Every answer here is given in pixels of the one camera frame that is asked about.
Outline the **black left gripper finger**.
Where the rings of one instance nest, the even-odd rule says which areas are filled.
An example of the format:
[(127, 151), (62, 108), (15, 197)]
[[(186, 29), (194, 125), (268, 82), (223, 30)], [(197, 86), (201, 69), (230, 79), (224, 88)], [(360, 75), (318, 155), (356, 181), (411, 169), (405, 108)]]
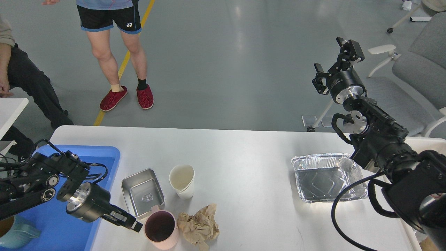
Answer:
[(102, 215), (101, 218), (118, 227), (125, 227), (126, 229), (133, 230), (137, 233), (140, 232), (143, 227), (143, 224), (138, 222), (137, 219), (130, 214), (123, 215), (121, 213), (110, 213)]
[(110, 216), (121, 223), (134, 223), (136, 218), (116, 205), (110, 204)]

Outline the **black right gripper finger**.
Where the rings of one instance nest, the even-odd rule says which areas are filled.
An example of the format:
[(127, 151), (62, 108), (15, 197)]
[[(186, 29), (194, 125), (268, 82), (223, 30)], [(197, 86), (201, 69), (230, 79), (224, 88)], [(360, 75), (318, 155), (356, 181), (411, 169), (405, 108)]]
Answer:
[(327, 95), (329, 90), (324, 84), (323, 79), (331, 78), (331, 73), (325, 73), (322, 66), (315, 62), (314, 68), (316, 70), (315, 78), (312, 80), (312, 84), (319, 94)]
[(336, 37), (336, 41), (340, 46), (340, 52), (336, 60), (336, 70), (344, 71), (353, 67), (354, 64), (365, 60), (364, 53), (360, 44), (354, 40), (344, 40)]

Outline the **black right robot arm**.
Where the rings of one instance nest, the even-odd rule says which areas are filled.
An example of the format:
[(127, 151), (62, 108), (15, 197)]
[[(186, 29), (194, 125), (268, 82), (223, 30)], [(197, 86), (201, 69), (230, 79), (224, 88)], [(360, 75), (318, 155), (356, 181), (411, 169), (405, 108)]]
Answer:
[(336, 197), (331, 219), (338, 233), (352, 245), (369, 251), (341, 231), (336, 222), (336, 206), (353, 187), (368, 181), (369, 200), (377, 213), (400, 218), (445, 250), (445, 155), (434, 150), (414, 151), (405, 139), (408, 130), (366, 96), (366, 88), (353, 68), (365, 59), (358, 42), (337, 37), (340, 52), (325, 72), (318, 63), (312, 83), (318, 93), (330, 94), (347, 114), (333, 115), (331, 125), (337, 135), (354, 147), (351, 159), (374, 172), (343, 189)]

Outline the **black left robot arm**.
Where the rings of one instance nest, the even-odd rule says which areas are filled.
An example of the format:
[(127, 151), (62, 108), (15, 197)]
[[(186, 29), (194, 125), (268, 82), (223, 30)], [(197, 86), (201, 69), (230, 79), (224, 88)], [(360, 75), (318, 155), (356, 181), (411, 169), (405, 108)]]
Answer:
[(50, 141), (55, 153), (36, 152), (26, 160), (1, 163), (2, 171), (11, 175), (1, 179), (1, 219), (46, 203), (53, 198), (67, 202), (66, 213), (84, 222), (102, 218), (116, 226), (140, 232), (143, 227), (126, 210), (110, 203), (110, 192), (99, 186), (108, 175), (90, 174), (92, 167), (104, 164), (84, 162), (71, 151), (61, 151)]

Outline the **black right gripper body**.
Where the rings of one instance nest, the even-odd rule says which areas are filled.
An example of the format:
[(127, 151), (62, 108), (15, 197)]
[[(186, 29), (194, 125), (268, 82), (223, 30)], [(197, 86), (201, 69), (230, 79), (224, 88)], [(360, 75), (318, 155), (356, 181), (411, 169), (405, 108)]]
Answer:
[(366, 89), (357, 72), (350, 68), (331, 73), (331, 78), (323, 79), (328, 87), (328, 94), (337, 104), (343, 104), (350, 97), (365, 95)]

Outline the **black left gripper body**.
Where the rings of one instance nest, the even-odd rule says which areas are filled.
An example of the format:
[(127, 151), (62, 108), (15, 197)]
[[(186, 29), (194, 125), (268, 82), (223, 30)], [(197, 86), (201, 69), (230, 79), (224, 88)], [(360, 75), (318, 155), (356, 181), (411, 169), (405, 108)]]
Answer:
[(110, 192), (97, 184), (86, 182), (69, 194), (67, 185), (64, 184), (57, 193), (57, 199), (62, 202), (68, 202), (66, 212), (85, 222), (91, 223), (98, 218), (105, 219), (112, 223), (118, 223), (118, 213), (113, 205), (110, 204)]

